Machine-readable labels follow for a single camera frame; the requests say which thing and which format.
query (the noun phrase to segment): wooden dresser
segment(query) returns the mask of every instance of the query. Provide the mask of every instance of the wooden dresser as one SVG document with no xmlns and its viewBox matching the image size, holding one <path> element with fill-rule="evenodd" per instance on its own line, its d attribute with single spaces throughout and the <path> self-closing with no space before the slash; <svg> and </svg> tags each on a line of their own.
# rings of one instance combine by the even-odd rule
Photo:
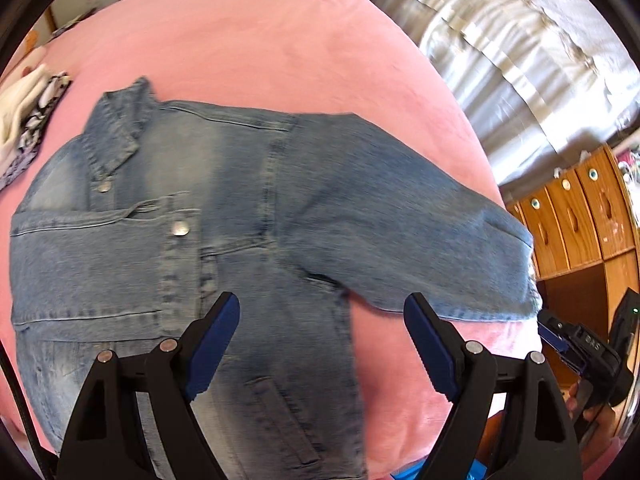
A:
<svg viewBox="0 0 640 480">
<path fill-rule="evenodd" d="M 534 238 L 534 266 L 545 305 L 567 322 L 606 338 L 627 287 L 640 291 L 638 228 L 615 157 L 607 146 L 508 211 Z M 638 335 L 629 368 L 638 376 Z M 563 390 L 576 381 L 551 350 L 543 350 Z M 627 402 L 616 408 L 620 419 Z"/>
</svg>

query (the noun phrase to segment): denim fabric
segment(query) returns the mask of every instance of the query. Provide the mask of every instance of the denim fabric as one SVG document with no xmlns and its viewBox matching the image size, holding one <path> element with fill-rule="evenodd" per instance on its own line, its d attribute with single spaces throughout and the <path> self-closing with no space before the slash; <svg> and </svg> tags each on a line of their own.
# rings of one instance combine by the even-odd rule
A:
<svg viewBox="0 0 640 480">
<path fill-rule="evenodd" d="M 347 289 L 393 312 L 420 291 L 451 319 L 537 313 L 529 232 L 373 124 L 161 103 L 145 79 L 100 99 L 11 236 L 18 366 L 58 449 L 101 349 L 148 351 L 238 296 L 193 403 L 230 480 L 366 478 Z"/>
</svg>

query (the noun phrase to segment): black cable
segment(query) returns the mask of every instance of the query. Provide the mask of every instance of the black cable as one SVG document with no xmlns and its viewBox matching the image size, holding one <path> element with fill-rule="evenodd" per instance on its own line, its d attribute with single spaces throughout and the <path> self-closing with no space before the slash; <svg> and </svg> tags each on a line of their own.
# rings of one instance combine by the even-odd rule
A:
<svg viewBox="0 0 640 480">
<path fill-rule="evenodd" d="M 27 401 L 24 398 L 22 388 L 18 382 L 18 377 L 15 374 L 11 361 L 9 361 L 9 356 L 4 349 L 2 340 L 0 340 L 0 367 L 2 368 L 2 373 L 4 373 L 4 376 L 6 377 L 7 383 L 9 383 L 9 388 L 14 396 L 15 404 L 18 407 L 20 420 L 24 426 L 24 431 L 27 434 L 27 439 L 29 439 L 31 450 L 36 458 L 36 462 L 38 462 L 42 476 L 44 477 L 44 480 L 54 480 L 50 465 L 47 463 L 47 456 L 50 455 L 50 453 L 40 445 L 36 428 L 33 425 L 33 420 L 31 419 L 31 413 L 27 407 Z"/>
</svg>

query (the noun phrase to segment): jacket button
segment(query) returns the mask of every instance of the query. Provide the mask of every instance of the jacket button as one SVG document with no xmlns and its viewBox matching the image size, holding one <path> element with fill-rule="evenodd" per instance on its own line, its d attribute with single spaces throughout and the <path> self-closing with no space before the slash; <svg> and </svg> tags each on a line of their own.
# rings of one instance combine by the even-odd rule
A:
<svg viewBox="0 0 640 480">
<path fill-rule="evenodd" d="M 100 184 L 98 184 L 98 191 L 101 193 L 106 193 L 111 189 L 111 180 L 103 180 Z"/>
<path fill-rule="evenodd" d="M 174 222 L 174 225 L 171 228 L 171 232 L 175 236 L 184 236 L 189 232 L 189 224 L 187 224 L 187 222 L 183 220 L 178 220 L 177 222 Z"/>
</svg>

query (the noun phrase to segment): drawer handle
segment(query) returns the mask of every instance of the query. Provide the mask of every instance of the drawer handle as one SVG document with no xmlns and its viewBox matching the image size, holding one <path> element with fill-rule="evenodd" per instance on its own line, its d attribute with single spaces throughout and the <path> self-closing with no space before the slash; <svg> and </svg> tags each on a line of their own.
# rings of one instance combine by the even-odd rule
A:
<svg viewBox="0 0 640 480">
<path fill-rule="evenodd" d="M 538 222 L 538 229 L 540 230 L 540 236 L 542 236 L 543 243 L 545 245 L 549 245 L 549 234 L 546 232 L 546 229 L 542 225 L 542 222 Z"/>
<path fill-rule="evenodd" d="M 570 207 L 566 208 L 566 213 L 569 217 L 569 222 L 571 222 L 571 228 L 574 230 L 574 233 L 578 232 L 578 219 L 575 216 L 575 213 L 572 211 Z"/>
<path fill-rule="evenodd" d="M 609 199 L 607 198 L 607 195 L 604 194 L 604 192 L 600 194 L 600 197 L 602 198 L 602 205 L 604 206 L 604 214 L 609 220 L 611 220 L 611 218 L 613 217 L 613 213 L 611 212 L 611 202 L 609 202 Z"/>
</svg>

